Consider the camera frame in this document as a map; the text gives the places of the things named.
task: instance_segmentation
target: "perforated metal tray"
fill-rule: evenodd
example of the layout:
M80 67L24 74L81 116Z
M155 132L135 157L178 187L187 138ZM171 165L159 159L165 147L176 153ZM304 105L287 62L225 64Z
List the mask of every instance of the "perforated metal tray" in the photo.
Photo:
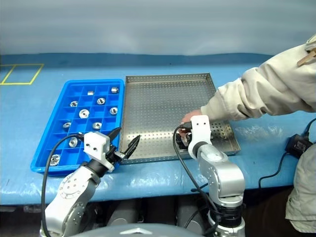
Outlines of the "perforated metal tray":
M205 105L214 95L210 73L127 76L125 83L120 149L141 134L140 143L124 163L176 159L172 146L174 129L184 114ZM212 143L228 155L240 151L227 121L211 124Z

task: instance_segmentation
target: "person's hand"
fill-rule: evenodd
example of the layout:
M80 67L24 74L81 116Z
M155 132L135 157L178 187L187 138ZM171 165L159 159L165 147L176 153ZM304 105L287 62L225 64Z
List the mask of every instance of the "person's hand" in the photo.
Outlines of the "person's hand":
M202 115L201 110L193 110L193 111L187 113L186 115L184 115L181 122L190 122L191 117L194 115ZM182 131L181 129L179 129L179 134L181 137L184 137L186 133L185 133L185 131Z
M181 122L190 122L191 117L194 115L202 115L201 110L193 110L189 112L188 114L184 115Z

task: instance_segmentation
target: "blue table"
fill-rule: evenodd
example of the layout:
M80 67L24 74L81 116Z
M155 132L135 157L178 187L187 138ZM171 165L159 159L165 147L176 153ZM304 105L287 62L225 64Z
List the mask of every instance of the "blue table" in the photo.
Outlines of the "blue table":
M190 74L210 72L215 86L235 80L267 60L268 55L148 56L111 54L8 55L2 64L44 64L32 84L0 85L0 204L40 202L42 175L30 171L30 162L63 84L71 79L125 79L126 75ZM29 82L39 66L17 66L5 83ZM10 67L1 67L3 80ZM243 171L246 188L258 187L261 176L274 173L287 137L301 133L315 114L231 122L241 152L230 157ZM205 179L194 160L189 169L200 184ZM280 174L264 180L264 187L290 185L297 159L287 156ZM49 178L47 202L56 195L62 178ZM102 178L92 200L127 199L189 194L193 184L179 161L122 165Z

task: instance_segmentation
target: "beige sleeve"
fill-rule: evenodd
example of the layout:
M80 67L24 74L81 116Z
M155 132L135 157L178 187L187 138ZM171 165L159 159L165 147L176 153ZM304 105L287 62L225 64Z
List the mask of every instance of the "beige sleeve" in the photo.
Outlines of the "beige sleeve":
M202 114L211 121L316 112L316 58L297 67L307 55L304 45L289 49L218 88Z

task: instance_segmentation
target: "beige jacket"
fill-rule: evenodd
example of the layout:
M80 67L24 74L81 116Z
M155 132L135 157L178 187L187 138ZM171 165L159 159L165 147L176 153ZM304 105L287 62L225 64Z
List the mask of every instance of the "beige jacket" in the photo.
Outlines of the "beige jacket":
M316 112L316 58L301 67L296 65L311 48L316 48L316 43L289 49L259 68L249 69L241 78L218 88L209 103L201 107L202 113L215 121L298 110ZM316 144L298 162L286 219L300 232L316 233Z

